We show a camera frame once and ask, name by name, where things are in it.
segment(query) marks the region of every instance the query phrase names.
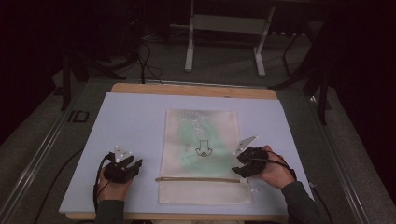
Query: wire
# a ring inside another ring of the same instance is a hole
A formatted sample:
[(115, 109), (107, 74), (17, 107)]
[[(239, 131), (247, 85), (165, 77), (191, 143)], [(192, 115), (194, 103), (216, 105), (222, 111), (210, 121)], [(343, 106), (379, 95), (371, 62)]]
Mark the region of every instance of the wire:
[(275, 152), (273, 152), (273, 151), (267, 151), (267, 150), (264, 150), (264, 151), (266, 151), (267, 153), (269, 152), (269, 153), (272, 153), (272, 154), (278, 156), (283, 162), (285, 162), (285, 164), (288, 165), (288, 163), (285, 161), (285, 159), (283, 159), (283, 157), (281, 157), (280, 155), (276, 154)]
[(99, 177), (100, 177), (100, 173), (102, 171), (102, 167), (103, 164), (105, 163), (105, 161), (110, 157), (110, 153), (108, 153), (106, 156), (103, 157), (102, 161), (100, 162), (98, 171), (96, 173), (96, 179), (95, 179), (95, 184), (93, 185), (93, 192), (92, 192), (92, 199), (93, 199), (93, 206), (95, 208), (95, 212), (98, 210), (98, 185), (99, 185)]
[(55, 178), (52, 180), (52, 183), (51, 183), (50, 186), (49, 186), (49, 190), (47, 191), (47, 194), (46, 194), (46, 196), (44, 197), (43, 202), (41, 202), (40, 208), (38, 209), (38, 213), (37, 213), (37, 215), (35, 215), (35, 222), (34, 222), (35, 224), (37, 223), (38, 219), (40, 218), (40, 215), (41, 215), (41, 212), (43, 211), (44, 205), (45, 205), (45, 203), (46, 203), (48, 197), (50, 196), (50, 192), (51, 192), (53, 186), (55, 185), (56, 180), (58, 179), (59, 175), (60, 175), (61, 172), (64, 170), (64, 167), (66, 167), (66, 165), (67, 165), (71, 160), (73, 160), (79, 153), (81, 153), (82, 150), (83, 150), (83, 149), (80, 149), (80, 150), (77, 151), (75, 154), (73, 154), (73, 155), (64, 163), (64, 165), (61, 167), (61, 169), (60, 169), (60, 170), (58, 171), (58, 173), (56, 174)]
[(284, 163), (279, 162), (279, 161), (272, 161), (272, 160), (267, 160), (267, 159), (250, 159), (250, 160), (251, 161), (266, 161), (266, 162), (271, 162), (271, 163), (275, 163), (275, 164), (281, 165), (281, 166), (287, 168), (290, 171), (291, 175), (294, 177), (294, 179), (297, 180), (297, 176), (296, 176), (294, 170), (291, 169), (287, 164), (284, 164)]
[(140, 66), (142, 67), (142, 71), (141, 71), (141, 73), (140, 73), (140, 79), (141, 79), (141, 81), (142, 81), (142, 84), (145, 84), (145, 83), (146, 83), (146, 81), (145, 81), (145, 68), (146, 68), (146, 65), (147, 65), (147, 63), (148, 63), (148, 61), (149, 61), (149, 56), (151, 55), (151, 49), (150, 49), (149, 46), (148, 46), (147, 44), (145, 44), (143, 41), (141, 42), (141, 44), (142, 44), (143, 46), (145, 46), (145, 47), (147, 48), (147, 50), (148, 50), (148, 56), (147, 56), (146, 60), (143, 60), (143, 59), (142, 59), (142, 60), (144, 61), (144, 63), (142, 63), (142, 61), (141, 61), (141, 59), (140, 59), (141, 56), (138, 57), (138, 60), (139, 60), (139, 62), (140, 62)]
[[(159, 77), (163, 74), (163, 70), (162, 70), (161, 68), (154, 67), (154, 66), (150, 66), (150, 65), (148, 65), (148, 64), (146, 64), (146, 67), (147, 67), (147, 69), (149, 70), (149, 72), (152, 74), (152, 77), (146, 77), (146, 79), (153, 79), (153, 78), (155, 78), (155, 79), (157, 79), (157, 80), (163, 85), (163, 82), (159, 79)], [(159, 70), (159, 71), (160, 71), (160, 74), (159, 74), (159, 75), (155, 75), (154, 72), (153, 72), (151, 69), (157, 69), (157, 70)]]
[(330, 214), (329, 208), (327, 207), (326, 203), (323, 201), (323, 199), (320, 197), (320, 195), (318, 194), (318, 191), (315, 189), (315, 185), (312, 182), (309, 182), (309, 186), (311, 187), (311, 189), (314, 191), (314, 193), (318, 196), (320, 202), (323, 204), (324, 210), (326, 211), (326, 214), (330, 220), (330, 223), (333, 224), (332, 222), (332, 215)]
[(108, 184), (111, 183), (111, 180), (109, 180), (98, 192), (98, 194), (96, 195), (96, 197), (99, 197), (100, 193), (102, 193), (102, 191), (105, 189), (105, 187), (107, 187)]

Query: wooden table edge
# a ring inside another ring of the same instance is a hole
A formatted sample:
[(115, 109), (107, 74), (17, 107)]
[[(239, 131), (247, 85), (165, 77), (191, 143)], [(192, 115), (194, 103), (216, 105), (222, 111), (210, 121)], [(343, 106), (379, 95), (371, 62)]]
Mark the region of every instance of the wooden table edge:
[[(96, 214), (90, 213), (67, 213), (66, 216), (73, 220), (94, 220)], [(215, 215), (215, 214), (133, 214), (124, 213), (124, 219), (126, 220), (207, 220), (207, 221), (274, 221), (274, 222), (285, 222), (288, 220), (288, 216), (248, 216), (248, 215)]]
[(111, 92), (277, 100), (272, 90), (240, 87), (116, 83)]

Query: chair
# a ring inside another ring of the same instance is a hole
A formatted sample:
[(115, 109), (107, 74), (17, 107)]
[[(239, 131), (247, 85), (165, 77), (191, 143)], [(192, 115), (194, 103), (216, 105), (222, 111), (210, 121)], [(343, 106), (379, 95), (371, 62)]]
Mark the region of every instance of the chair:
[(309, 41), (311, 43), (314, 43), (315, 40), (317, 39), (318, 33), (323, 25), (323, 21), (307, 21), (304, 22), (302, 29), (295, 35), (295, 37), (290, 41), (288, 46), (286, 47), (285, 51), (282, 54), (282, 60), (283, 64), (285, 64), (286, 72), (288, 73), (288, 76), (291, 76), (290, 70), (288, 67), (288, 62), (286, 60), (286, 53), (290, 49), (291, 45), (296, 41), (296, 39), (302, 34), (305, 33), (305, 35), (308, 37)]
[(325, 108), (327, 89), (329, 86), (330, 73), (339, 63), (340, 55), (345, 45), (344, 38), (338, 38), (346, 34), (346, 27), (343, 25), (343, 18), (347, 15), (344, 11), (332, 10), (328, 14), (325, 22), (307, 22), (306, 34), (313, 41), (311, 48), (304, 57), (303, 62), (289, 79), (274, 85), (268, 86), (269, 90), (281, 90), (289, 85), (308, 78), (304, 85), (303, 92), (306, 96), (313, 96), (320, 88), (318, 102), (318, 116), (323, 124), (325, 120)]

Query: hand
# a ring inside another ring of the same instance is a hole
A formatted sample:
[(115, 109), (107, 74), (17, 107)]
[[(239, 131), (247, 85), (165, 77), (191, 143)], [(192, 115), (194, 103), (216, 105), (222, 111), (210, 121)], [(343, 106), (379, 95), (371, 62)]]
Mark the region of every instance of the hand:
[[(268, 160), (279, 161), (285, 164), (285, 162), (282, 160), (283, 157), (279, 158), (280, 156), (277, 156), (269, 146), (262, 147), (262, 150), (268, 152)], [(289, 183), (295, 181), (290, 170), (272, 162), (268, 162), (265, 166), (265, 169), (259, 175), (257, 175), (257, 177), (277, 189), (283, 189)]]
[(126, 193), (128, 192), (129, 187), (132, 184), (132, 179), (124, 184), (117, 184), (109, 182), (109, 180), (105, 179), (103, 173), (106, 168), (103, 168), (100, 177), (99, 177), (99, 187), (98, 187), (98, 200), (119, 200), (125, 201)]

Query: sleeve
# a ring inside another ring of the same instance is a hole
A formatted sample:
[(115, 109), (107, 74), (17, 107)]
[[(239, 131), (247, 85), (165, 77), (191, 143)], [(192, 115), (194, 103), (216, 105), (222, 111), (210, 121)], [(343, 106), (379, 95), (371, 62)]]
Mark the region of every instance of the sleeve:
[(295, 181), (288, 184), (282, 189), (282, 193), (285, 196), (290, 216), (298, 223), (329, 223), (320, 215), (317, 205), (306, 193), (301, 182)]
[(118, 200), (104, 200), (99, 202), (95, 223), (120, 224), (123, 221), (125, 202)]

